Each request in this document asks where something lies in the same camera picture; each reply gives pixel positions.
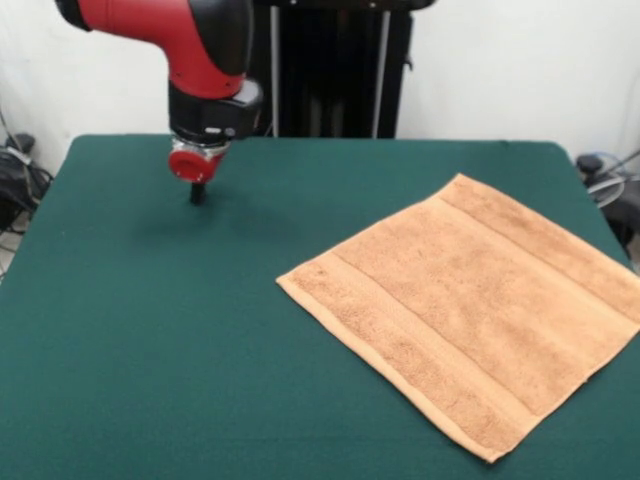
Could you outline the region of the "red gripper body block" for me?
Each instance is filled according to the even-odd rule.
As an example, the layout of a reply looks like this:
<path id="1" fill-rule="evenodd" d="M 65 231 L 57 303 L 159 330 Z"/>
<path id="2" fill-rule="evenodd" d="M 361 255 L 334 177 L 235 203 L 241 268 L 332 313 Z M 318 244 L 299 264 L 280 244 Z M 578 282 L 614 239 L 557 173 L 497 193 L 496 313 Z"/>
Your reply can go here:
<path id="1" fill-rule="evenodd" d="M 168 158 L 169 168 L 179 179 L 195 183 L 210 182 L 225 156 L 224 151 L 174 149 Z"/>

